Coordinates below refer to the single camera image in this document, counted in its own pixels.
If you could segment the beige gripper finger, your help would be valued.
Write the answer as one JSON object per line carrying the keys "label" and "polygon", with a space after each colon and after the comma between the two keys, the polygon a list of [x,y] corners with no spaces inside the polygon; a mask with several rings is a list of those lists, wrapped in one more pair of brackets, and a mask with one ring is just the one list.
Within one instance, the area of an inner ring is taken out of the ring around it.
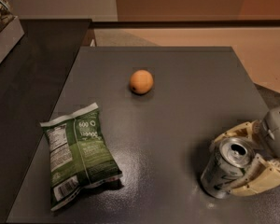
{"label": "beige gripper finger", "polygon": [[280,159],[266,161],[257,154],[246,173],[224,186],[229,194],[239,197],[260,194],[280,186]]}
{"label": "beige gripper finger", "polygon": [[258,119],[251,122],[247,121],[241,123],[227,130],[226,132],[222,133],[217,138],[215,138],[210,145],[210,151],[213,151],[215,146],[223,138],[235,137],[235,136],[247,138],[251,142],[251,146],[253,149],[261,150],[262,144],[260,141],[259,129],[260,129],[260,121]]}

